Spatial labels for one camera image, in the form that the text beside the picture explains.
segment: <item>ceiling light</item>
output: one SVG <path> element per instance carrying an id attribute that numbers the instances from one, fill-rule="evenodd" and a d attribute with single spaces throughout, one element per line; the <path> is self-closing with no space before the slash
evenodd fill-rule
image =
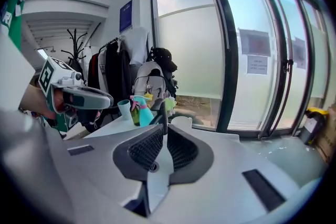
<path id="1" fill-rule="evenodd" d="M 38 49 L 37 52 L 45 59 L 47 60 L 48 55 L 46 54 L 46 52 L 43 49 Z"/>

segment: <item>green banner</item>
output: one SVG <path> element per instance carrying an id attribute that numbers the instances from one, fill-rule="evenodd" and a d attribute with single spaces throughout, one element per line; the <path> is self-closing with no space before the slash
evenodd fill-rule
<path id="1" fill-rule="evenodd" d="M 7 0 L 1 10 L 0 31 L 21 50 L 21 14 L 25 0 Z"/>

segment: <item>coat rack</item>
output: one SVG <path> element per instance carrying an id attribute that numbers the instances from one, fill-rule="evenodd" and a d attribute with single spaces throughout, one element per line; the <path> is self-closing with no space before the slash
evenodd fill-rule
<path id="1" fill-rule="evenodd" d="M 74 46 L 74 53 L 72 54 L 71 52 L 69 51 L 66 51 L 66 50 L 61 50 L 62 52 L 65 52 L 67 54 L 70 54 L 72 56 L 71 57 L 68 57 L 70 59 L 69 61 L 69 65 L 75 69 L 77 72 L 80 72 L 82 74 L 82 78 L 83 78 L 83 70 L 78 62 L 78 60 L 81 60 L 83 58 L 86 57 L 83 56 L 83 57 L 79 57 L 79 54 L 82 50 L 84 50 L 84 48 L 81 49 L 81 46 L 83 45 L 83 41 L 81 42 L 81 44 L 79 45 L 78 47 L 78 41 L 81 37 L 85 36 L 87 33 L 84 33 L 83 35 L 79 36 L 78 38 L 76 37 L 76 34 L 77 34 L 77 29 L 75 29 L 73 31 L 73 35 L 72 33 L 69 31 L 69 29 L 67 29 L 68 33 L 70 34 L 70 39 L 72 39 L 72 43 L 73 43 L 73 46 Z"/>

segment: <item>floor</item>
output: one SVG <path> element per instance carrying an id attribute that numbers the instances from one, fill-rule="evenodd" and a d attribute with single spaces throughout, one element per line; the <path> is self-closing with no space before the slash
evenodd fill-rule
<path id="1" fill-rule="evenodd" d="M 276 164 L 299 187 L 323 176 L 327 168 L 318 151 L 314 147 L 304 145 L 298 137 L 283 136 L 265 141 L 240 142 Z"/>

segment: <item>black mesh grille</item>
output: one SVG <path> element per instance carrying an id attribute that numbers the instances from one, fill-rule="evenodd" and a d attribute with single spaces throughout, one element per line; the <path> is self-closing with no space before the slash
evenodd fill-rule
<path id="1" fill-rule="evenodd" d="M 167 147 L 173 158 L 174 171 L 187 166 L 198 155 L 197 146 L 174 131 L 168 135 Z"/>
<path id="2" fill-rule="evenodd" d="M 162 148 L 162 141 L 163 132 L 162 128 L 160 128 L 132 145 L 128 149 L 129 156 L 133 161 L 149 171 Z"/>

